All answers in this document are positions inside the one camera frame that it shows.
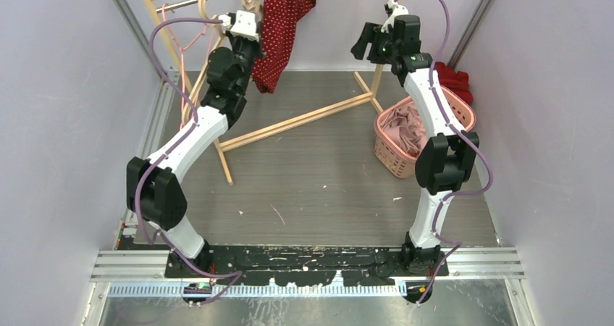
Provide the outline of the beige hanger of pink skirt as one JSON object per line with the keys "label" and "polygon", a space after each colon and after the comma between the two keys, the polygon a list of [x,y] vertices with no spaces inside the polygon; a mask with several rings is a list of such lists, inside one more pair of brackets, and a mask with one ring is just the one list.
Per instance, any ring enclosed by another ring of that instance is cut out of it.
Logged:
{"label": "beige hanger of pink skirt", "polygon": [[[198,0],[197,7],[198,7],[198,12],[200,16],[205,19],[216,19],[218,17],[217,14],[213,15],[212,17],[208,16],[207,11],[206,11],[206,0]],[[212,50],[219,47],[225,38],[222,32],[222,27],[219,24],[206,23],[201,34],[196,36],[185,48],[185,50],[189,49],[201,36],[204,36],[207,33],[209,33],[211,37],[209,40],[207,51],[205,53],[203,66],[188,96],[188,98],[190,99],[190,103],[194,104],[196,108],[199,107],[199,103],[200,103],[199,95],[201,92],[201,88],[203,87],[203,84],[205,83],[206,71],[209,68],[209,54]],[[184,128],[188,124],[190,118],[192,117],[195,111],[196,109],[191,109],[189,104],[186,104],[184,99],[182,100],[180,128]]]}

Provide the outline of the pink wire hanger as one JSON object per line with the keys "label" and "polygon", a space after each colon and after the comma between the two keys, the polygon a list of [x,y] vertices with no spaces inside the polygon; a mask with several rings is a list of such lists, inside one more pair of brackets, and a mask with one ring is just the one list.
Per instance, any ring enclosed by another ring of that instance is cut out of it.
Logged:
{"label": "pink wire hanger", "polygon": [[[193,85],[192,82],[188,78],[187,68],[185,66],[185,53],[190,47],[192,47],[195,43],[198,42],[199,38],[204,37],[208,33],[208,29],[210,28],[212,28],[213,31],[212,31],[212,36],[210,37],[210,40],[209,40],[209,47],[207,48],[207,52],[205,53],[205,60],[203,61],[203,68],[201,69],[199,76],[197,77],[197,81],[195,82],[195,85]],[[180,79],[182,83],[182,90],[185,92],[186,96],[188,97],[188,99],[181,99],[181,105],[180,105],[181,125],[180,126],[183,127],[188,123],[188,121],[193,116],[193,114],[195,113],[195,111],[197,110],[199,106],[198,95],[203,85],[204,78],[206,77],[205,71],[207,68],[209,52],[212,50],[212,47],[213,47],[212,42],[214,40],[214,36],[219,31],[219,28],[216,26],[216,24],[204,23],[203,28],[199,32],[199,34],[197,34],[190,43],[184,46],[179,42],[179,39],[174,34],[174,32],[172,31],[169,25],[166,26],[166,29],[168,33],[170,34],[172,41],[175,43],[177,50],[179,51]]]}

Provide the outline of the red polka dot skirt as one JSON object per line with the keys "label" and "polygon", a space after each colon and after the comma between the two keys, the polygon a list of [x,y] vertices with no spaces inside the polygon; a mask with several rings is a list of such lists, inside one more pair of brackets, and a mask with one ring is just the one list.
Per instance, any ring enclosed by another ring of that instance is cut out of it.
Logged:
{"label": "red polka dot skirt", "polygon": [[256,61],[252,78],[261,93],[274,93],[289,64],[298,22],[316,6],[316,0],[264,0],[261,42],[265,57]]}

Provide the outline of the pink pleated skirt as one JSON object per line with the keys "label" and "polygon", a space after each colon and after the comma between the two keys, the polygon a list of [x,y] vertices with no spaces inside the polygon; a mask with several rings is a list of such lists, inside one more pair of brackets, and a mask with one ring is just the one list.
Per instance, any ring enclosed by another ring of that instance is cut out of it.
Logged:
{"label": "pink pleated skirt", "polygon": [[416,103],[407,97],[380,114],[376,127],[406,156],[417,158],[426,145],[426,130]]}

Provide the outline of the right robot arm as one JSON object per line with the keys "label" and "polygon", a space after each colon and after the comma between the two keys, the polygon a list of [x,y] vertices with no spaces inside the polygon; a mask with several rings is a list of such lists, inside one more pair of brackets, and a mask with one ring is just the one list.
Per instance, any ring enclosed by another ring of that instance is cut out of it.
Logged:
{"label": "right robot arm", "polygon": [[413,276],[444,261],[443,221],[471,176],[479,146],[478,135],[462,127],[448,104],[431,55],[421,52],[420,26],[419,17],[411,14],[393,17],[389,25],[368,22],[350,50],[358,60],[391,66],[426,131],[425,147],[415,163],[421,198],[399,255],[400,266]]}

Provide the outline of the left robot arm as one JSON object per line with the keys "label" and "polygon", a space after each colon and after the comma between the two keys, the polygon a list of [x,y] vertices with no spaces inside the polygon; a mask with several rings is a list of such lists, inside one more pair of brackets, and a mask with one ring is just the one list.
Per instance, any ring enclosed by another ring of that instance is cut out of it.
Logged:
{"label": "left robot arm", "polygon": [[253,66],[263,55],[258,41],[242,36],[232,36],[230,46],[214,49],[207,69],[209,86],[196,117],[148,158],[134,157],[127,164],[127,207],[183,254],[182,266],[193,277],[209,272],[211,257],[203,252],[207,242],[188,219],[181,182],[200,155],[243,113]]}

